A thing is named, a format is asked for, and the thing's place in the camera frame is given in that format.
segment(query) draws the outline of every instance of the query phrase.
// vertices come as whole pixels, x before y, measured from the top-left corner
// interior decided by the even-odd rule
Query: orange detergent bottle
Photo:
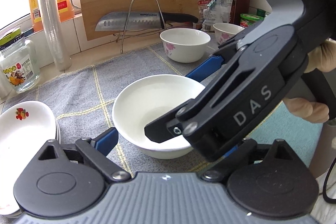
[[[57,0],[59,19],[61,22],[75,17],[75,11],[70,0]],[[42,19],[37,0],[29,0],[30,17],[34,32],[42,31]]]

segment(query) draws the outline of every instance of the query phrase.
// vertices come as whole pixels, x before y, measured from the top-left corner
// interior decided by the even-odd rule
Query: knife handle
[[[188,14],[175,14],[175,13],[162,13],[163,19],[165,22],[178,22],[178,23],[184,23],[184,22],[193,22],[197,23],[198,18],[194,17],[192,15]],[[161,27],[164,29],[164,24],[162,22],[162,19],[160,18],[161,21]]]

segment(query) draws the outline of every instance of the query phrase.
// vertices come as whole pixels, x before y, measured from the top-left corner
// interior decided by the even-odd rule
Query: glass jar
[[[20,28],[0,39],[0,69],[17,92],[33,87],[40,77],[35,46],[25,39]]]

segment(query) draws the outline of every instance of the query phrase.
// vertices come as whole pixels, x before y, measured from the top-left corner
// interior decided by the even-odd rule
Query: bowl
[[[202,31],[188,28],[174,28],[160,34],[166,55],[180,63],[193,63],[200,60],[211,40]]]
[[[219,44],[226,42],[231,37],[234,37],[237,33],[244,30],[243,27],[230,23],[215,23],[213,28],[215,29],[216,41]]]
[[[144,127],[186,100],[196,98],[203,89],[201,83],[180,75],[152,75],[137,80],[115,99],[114,126],[121,136],[150,157],[167,160],[186,155],[193,148],[182,135],[156,143],[145,136]]]
[[[44,143],[55,138],[54,114],[42,102],[18,103],[0,115],[0,170],[6,173],[0,176],[0,215],[16,215],[16,179]]]

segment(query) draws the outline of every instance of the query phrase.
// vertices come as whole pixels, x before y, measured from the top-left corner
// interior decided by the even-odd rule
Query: knife
[[[162,13],[167,22],[193,22],[198,18],[188,14]],[[103,16],[96,25],[96,31],[122,31],[127,19],[127,12],[112,12]],[[131,12],[126,30],[164,29],[159,12]]]

